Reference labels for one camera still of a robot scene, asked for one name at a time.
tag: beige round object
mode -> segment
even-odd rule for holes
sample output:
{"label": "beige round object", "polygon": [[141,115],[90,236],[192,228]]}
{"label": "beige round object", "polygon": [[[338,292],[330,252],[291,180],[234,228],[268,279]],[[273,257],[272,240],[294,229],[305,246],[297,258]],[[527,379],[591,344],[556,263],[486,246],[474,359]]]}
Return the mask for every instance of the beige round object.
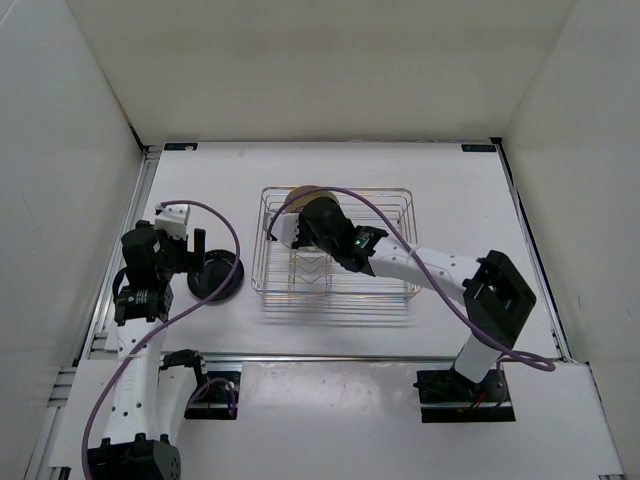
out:
{"label": "beige round object", "polygon": [[[291,192],[289,192],[289,195],[287,195],[286,200],[289,200],[290,198],[293,198],[296,195],[300,195],[301,193],[306,192],[307,190],[311,190],[312,188],[317,188],[317,185],[303,185],[301,187],[294,188],[293,190],[291,190]],[[338,204],[340,203],[338,202],[338,199],[336,198],[336,196],[329,191],[314,192],[314,193],[310,193],[305,197],[295,200],[291,205],[288,205],[287,208],[284,209],[284,213],[299,213],[302,211],[305,205],[307,205],[311,200],[315,200],[316,198],[322,198],[322,197],[327,197],[332,199],[334,202]]]}

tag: dish rack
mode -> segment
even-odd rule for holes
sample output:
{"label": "dish rack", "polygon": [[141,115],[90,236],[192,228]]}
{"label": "dish rack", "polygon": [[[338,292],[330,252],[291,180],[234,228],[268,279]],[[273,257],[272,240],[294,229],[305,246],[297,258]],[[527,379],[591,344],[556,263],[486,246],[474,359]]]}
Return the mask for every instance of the dish rack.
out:
{"label": "dish rack", "polygon": [[[284,203],[294,187],[267,187],[262,190],[260,215],[253,257],[253,288],[265,300],[307,305],[351,305],[372,302],[404,303],[420,287],[402,280],[370,277],[342,268],[329,255],[315,247],[291,250],[279,242],[267,241],[262,229],[267,214]],[[418,242],[413,196],[404,188],[350,188],[378,208],[396,225],[409,243]],[[370,225],[388,231],[383,221],[359,200],[335,193],[344,214],[354,225]]]}

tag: table surface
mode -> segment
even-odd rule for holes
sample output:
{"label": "table surface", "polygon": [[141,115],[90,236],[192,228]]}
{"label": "table surface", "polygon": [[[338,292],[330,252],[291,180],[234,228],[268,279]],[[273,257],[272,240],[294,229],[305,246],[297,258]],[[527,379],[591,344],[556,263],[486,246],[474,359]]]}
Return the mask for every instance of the table surface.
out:
{"label": "table surface", "polygon": [[[236,421],[187,420],[184,480],[597,480],[621,474],[587,366],[505,366],[516,421],[422,424],[402,363],[245,363]],[[80,440],[115,362],[80,363],[50,466],[81,479]],[[111,405],[92,430],[97,446]]]}
{"label": "table surface", "polygon": [[[547,304],[539,292],[521,225],[497,153],[466,153],[460,144],[200,143],[164,151],[145,218],[164,200],[193,199],[223,213],[241,242],[245,281],[232,300],[206,306],[169,329],[164,347],[202,352],[282,355],[455,357],[469,335],[441,299],[423,289],[406,308],[313,312],[267,309],[251,286],[261,191],[269,186],[407,188],[421,245],[458,255],[507,253],[538,296],[516,345],[555,358]],[[207,231],[207,249],[233,250],[225,227],[192,209],[190,228]],[[186,276],[174,277],[176,314],[195,302]],[[113,332],[107,348],[115,346]]]}

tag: white wall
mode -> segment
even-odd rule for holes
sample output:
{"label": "white wall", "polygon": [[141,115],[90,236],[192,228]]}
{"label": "white wall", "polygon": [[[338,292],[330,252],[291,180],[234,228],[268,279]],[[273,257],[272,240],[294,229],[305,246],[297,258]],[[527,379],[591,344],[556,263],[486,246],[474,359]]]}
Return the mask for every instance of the white wall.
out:
{"label": "white wall", "polygon": [[17,479],[86,333],[140,153],[64,0],[10,3],[0,0],[0,477]]}
{"label": "white wall", "polygon": [[506,134],[573,354],[640,478],[640,2],[578,0]]}
{"label": "white wall", "polygon": [[574,0],[68,0],[143,142],[501,135]]}

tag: wire dish rack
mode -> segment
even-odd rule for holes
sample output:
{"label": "wire dish rack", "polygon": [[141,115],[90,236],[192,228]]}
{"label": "wire dish rack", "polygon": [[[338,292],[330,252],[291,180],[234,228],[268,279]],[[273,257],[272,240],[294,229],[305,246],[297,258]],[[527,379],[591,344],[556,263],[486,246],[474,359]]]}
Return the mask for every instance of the wire dish rack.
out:
{"label": "wire dish rack", "polygon": [[[420,287],[402,280],[370,277],[342,268],[315,247],[291,250],[279,242],[267,241],[264,218],[284,203],[294,187],[267,187],[262,190],[260,215],[253,256],[253,288],[267,302],[299,305],[348,307],[372,302],[406,303]],[[409,243],[418,242],[413,196],[404,188],[350,188],[377,207],[396,225]],[[359,200],[335,193],[340,207],[354,225],[370,225],[388,230],[383,221]]]}

